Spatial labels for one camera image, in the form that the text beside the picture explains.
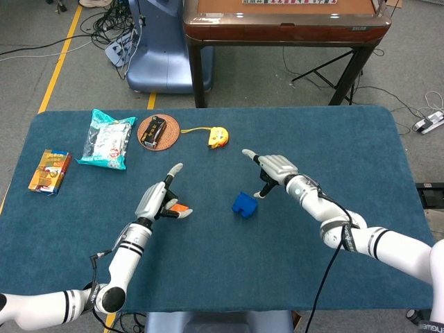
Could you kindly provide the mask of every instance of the yellow tape measure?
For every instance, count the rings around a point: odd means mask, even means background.
[[[223,147],[228,143],[228,131],[223,127],[196,127],[190,128],[189,130],[181,130],[180,132],[190,133],[194,130],[209,130],[210,138],[208,139],[208,146],[211,149],[215,149],[218,147]]]

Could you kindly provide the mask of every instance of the robotic arm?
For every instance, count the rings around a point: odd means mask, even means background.
[[[368,255],[432,284],[434,302],[430,320],[444,323],[444,240],[430,248],[417,239],[383,227],[367,228],[362,216],[343,209],[327,197],[318,183],[299,173],[285,157],[258,156],[248,149],[242,153],[262,168],[260,178],[266,184],[255,194],[256,198],[264,198],[276,185],[285,186],[286,192],[321,222],[321,239],[330,248],[341,244],[343,250]]]
[[[23,330],[39,330],[76,320],[89,310],[110,314],[119,311],[126,299],[126,289],[133,277],[148,239],[151,227],[161,216],[183,219],[193,210],[170,210],[178,198],[169,186],[183,165],[175,165],[163,182],[146,190],[135,211],[137,220],[125,227],[116,240],[116,254],[109,267],[110,283],[97,284],[95,274],[86,290],[68,290],[38,296],[17,296],[0,293],[0,326],[15,321]],[[111,253],[107,250],[91,257],[94,272],[96,260]]]

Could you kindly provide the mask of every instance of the shoe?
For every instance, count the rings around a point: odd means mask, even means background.
[[[112,3],[112,0],[79,0],[79,4],[83,7],[106,7]]]

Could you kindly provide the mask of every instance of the wooden table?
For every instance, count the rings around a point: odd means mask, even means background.
[[[391,25],[382,0],[336,4],[243,4],[242,0],[185,0],[184,29],[197,108],[204,108],[204,46],[351,47],[330,105],[340,105]]]

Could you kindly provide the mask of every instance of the table leg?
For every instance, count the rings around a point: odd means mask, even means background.
[[[369,57],[372,55],[376,46],[357,47],[352,58],[348,62],[345,71],[339,79],[336,92],[334,93],[329,105],[340,105],[347,93],[350,91],[352,84],[356,80],[359,72],[363,69]]]
[[[191,67],[191,79],[193,80],[194,103],[196,104],[196,108],[206,108],[200,50],[200,46],[188,45],[189,66]]]

